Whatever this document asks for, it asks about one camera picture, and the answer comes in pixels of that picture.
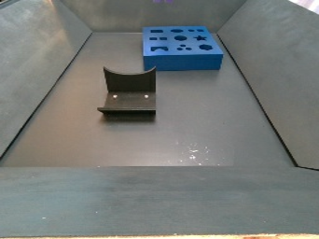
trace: gray panel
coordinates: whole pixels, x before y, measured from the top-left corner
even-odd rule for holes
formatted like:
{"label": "gray panel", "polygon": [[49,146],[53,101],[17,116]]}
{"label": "gray panel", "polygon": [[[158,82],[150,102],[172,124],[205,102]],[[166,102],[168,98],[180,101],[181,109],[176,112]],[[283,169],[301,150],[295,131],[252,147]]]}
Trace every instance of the gray panel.
{"label": "gray panel", "polygon": [[1,168],[0,176],[1,237],[319,233],[319,174],[304,169]]}
{"label": "gray panel", "polygon": [[252,0],[217,32],[297,164],[319,168],[319,16]]}
{"label": "gray panel", "polygon": [[102,67],[142,71],[141,35],[93,34],[1,165],[291,167],[224,53],[218,71],[157,72],[154,120],[105,119]]}
{"label": "gray panel", "polygon": [[42,101],[90,31],[58,1],[0,8],[0,155]]}
{"label": "gray panel", "polygon": [[136,32],[142,26],[205,25],[212,32],[245,0],[62,0],[94,32]]}

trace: blue foam block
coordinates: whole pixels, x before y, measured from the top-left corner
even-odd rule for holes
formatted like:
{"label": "blue foam block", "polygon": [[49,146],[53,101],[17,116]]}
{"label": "blue foam block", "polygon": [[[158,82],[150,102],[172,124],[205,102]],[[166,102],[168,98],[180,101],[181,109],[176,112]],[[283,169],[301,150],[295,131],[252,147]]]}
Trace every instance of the blue foam block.
{"label": "blue foam block", "polygon": [[222,51],[204,26],[142,28],[144,70],[218,70]]}

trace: bin floor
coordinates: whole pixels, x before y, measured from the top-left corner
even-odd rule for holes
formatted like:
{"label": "bin floor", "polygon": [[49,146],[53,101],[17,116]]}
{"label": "bin floor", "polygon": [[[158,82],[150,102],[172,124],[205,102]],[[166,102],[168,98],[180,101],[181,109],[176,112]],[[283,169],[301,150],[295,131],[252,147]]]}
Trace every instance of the bin floor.
{"label": "bin floor", "polygon": [[141,34],[93,34],[0,165],[292,167],[222,51],[218,71],[157,72],[153,119],[105,118],[102,67],[142,71]]}

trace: circular hole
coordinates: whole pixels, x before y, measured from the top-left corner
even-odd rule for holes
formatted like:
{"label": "circular hole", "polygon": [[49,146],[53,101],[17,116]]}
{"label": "circular hole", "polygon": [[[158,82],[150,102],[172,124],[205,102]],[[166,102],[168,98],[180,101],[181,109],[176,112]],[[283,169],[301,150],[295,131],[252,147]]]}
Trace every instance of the circular hole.
{"label": "circular hole", "polygon": [[176,36],[174,36],[174,39],[176,39],[177,41],[185,41],[185,40],[186,40],[186,37],[185,37],[184,35],[176,35]]}
{"label": "circular hole", "polygon": [[170,32],[177,34],[177,33],[181,33],[182,30],[181,29],[173,29],[173,30],[170,30]]}

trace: hexagonal hole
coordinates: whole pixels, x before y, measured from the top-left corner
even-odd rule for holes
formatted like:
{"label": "hexagonal hole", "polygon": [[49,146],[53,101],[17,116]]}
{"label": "hexagonal hole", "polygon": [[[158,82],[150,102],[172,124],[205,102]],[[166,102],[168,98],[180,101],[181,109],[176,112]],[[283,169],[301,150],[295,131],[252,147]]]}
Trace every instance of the hexagonal hole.
{"label": "hexagonal hole", "polygon": [[185,41],[185,40],[186,40],[186,37],[185,37],[184,35],[176,35],[176,36],[174,36],[174,39],[176,39],[177,41]]}
{"label": "hexagonal hole", "polygon": [[200,48],[200,49],[204,49],[204,50],[210,50],[210,49],[213,49],[213,47],[212,47],[210,45],[205,45],[205,44],[200,45],[198,48]]}

